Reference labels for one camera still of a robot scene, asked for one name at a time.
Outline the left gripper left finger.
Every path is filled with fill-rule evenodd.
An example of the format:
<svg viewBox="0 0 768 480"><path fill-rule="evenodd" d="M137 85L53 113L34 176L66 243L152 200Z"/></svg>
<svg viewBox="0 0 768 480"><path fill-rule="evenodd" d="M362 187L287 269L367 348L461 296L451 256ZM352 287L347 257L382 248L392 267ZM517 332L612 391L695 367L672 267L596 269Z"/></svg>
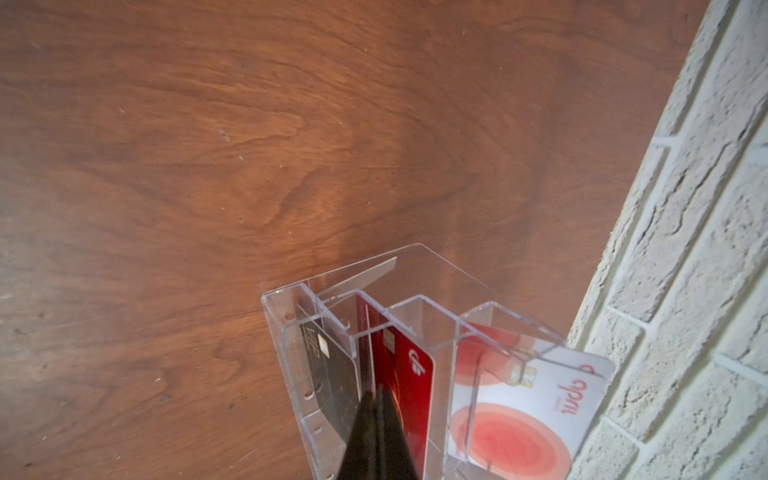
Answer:
<svg viewBox="0 0 768 480"><path fill-rule="evenodd" d="M337 474L339 480L372 480L378 471L378 420L375 395L363 395Z"/></svg>

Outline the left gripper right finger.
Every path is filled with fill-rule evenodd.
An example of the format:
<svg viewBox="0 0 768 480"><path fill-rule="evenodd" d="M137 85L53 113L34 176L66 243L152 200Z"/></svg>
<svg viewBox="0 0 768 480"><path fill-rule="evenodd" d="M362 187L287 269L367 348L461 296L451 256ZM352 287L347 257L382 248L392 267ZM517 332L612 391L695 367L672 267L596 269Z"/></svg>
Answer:
<svg viewBox="0 0 768 480"><path fill-rule="evenodd" d="M377 479L418 480L393 394L376 392Z"/></svg>

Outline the clear acrylic card organizer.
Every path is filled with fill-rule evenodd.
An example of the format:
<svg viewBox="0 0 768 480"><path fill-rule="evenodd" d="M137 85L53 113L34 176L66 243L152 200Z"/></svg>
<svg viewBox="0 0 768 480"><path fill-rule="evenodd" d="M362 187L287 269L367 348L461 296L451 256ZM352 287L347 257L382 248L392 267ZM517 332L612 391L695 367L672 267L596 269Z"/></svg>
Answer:
<svg viewBox="0 0 768 480"><path fill-rule="evenodd" d="M461 340L475 324L563 343L547 325L524 317L489 287L421 244L408 245L266 292L262 305L299 425L312 475L335 479L346 450L319 409L300 326L317 321L355 365L361 389L355 296L362 292L403 325L434 360L426 471L423 479L497 479L449 455L454 372Z"/></svg>

